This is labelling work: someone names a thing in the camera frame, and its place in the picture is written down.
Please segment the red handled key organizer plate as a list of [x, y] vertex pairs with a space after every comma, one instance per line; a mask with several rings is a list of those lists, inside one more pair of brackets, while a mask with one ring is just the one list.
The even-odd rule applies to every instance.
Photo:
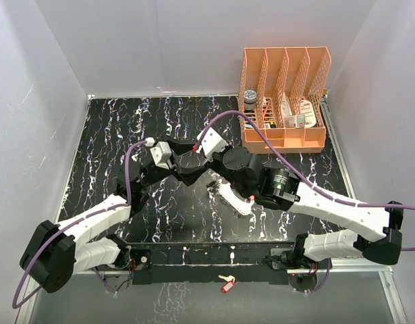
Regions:
[[229, 206], [231, 206], [239, 215], [248, 216], [252, 212], [254, 199], [244, 200], [240, 198], [231, 188], [229, 183], [223, 184], [219, 181], [212, 181], [206, 187], [218, 194]]

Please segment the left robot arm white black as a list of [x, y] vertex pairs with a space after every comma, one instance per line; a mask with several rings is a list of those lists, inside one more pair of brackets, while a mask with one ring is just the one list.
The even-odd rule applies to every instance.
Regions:
[[127, 221], [144, 208], [151, 185], [173, 176], [187, 186], [209, 167], [186, 171], [174, 160], [189, 150], [201, 152], [207, 161], [225, 148], [223, 141], [204, 137], [196, 143], [146, 138], [129, 147], [123, 165], [123, 180], [116, 191], [91, 209], [60, 223], [44, 221], [35, 229], [23, 255], [22, 279], [31, 277], [48, 293], [60, 290], [72, 275], [99, 265], [124, 269], [130, 263], [125, 244], [112, 238], [94, 237]]

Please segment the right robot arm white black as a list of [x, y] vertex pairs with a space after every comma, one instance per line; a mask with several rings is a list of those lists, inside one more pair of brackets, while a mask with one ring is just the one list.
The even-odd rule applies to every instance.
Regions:
[[284, 169], [265, 167], [257, 154], [242, 146], [212, 148], [204, 152], [208, 168], [227, 180], [219, 194], [238, 213], [249, 215], [253, 204], [273, 210], [309, 215], [341, 226], [338, 232], [299, 234], [291, 250], [272, 261], [284, 267], [306, 268], [341, 257], [363, 257], [382, 265], [395, 265], [402, 249], [403, 213], [398, 208], [361, 207], [334, 192], [311, 187]]

